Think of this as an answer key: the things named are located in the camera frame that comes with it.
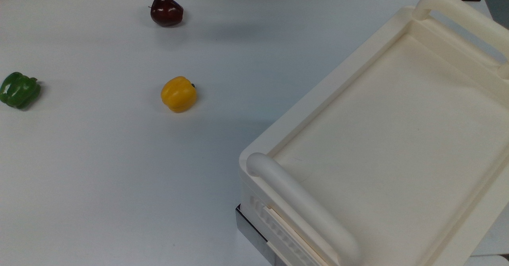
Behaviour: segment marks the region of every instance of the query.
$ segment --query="tray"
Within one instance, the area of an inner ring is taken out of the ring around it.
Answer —
[[[431,10],[509,57],[508,30],[421,0],[242,152],[242,211],[287,264],[462,266],[509,202],[509,65]]]

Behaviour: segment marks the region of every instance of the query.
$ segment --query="white table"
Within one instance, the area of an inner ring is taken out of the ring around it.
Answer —
[[[175,28],[152,1],[0,0],[0,74],[43,85],[0,105],[0,265],[267,266],[235,224],[240,152],[418,0],[176,0]]]

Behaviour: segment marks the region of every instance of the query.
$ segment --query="green bell pepper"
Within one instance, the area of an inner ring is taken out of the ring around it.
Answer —
[[[24,109],[40,92],[41,86],[37,84],[37,79],[13,72],[0,87],[0,101],[13,108]]]

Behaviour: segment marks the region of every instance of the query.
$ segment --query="tray handle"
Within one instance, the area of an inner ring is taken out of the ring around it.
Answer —
[[[420,0],[412,16],[424,20],[437,10],[478,38],[500,51],[506,59],[498,68],[498,76],[509,79],[509,31],[461,0]]]
[[[249,175],[261,177],[268,183],[338,252],[341,266],[361,265],[361,251],[355,237],[274,159],[262,153],[253,153],[246,163]]]

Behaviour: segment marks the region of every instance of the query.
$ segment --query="apple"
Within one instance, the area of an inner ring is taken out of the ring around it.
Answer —
[[[184,9],[174,0],[154,0],[150,16],[158,25],[170,27],[182,21]]]

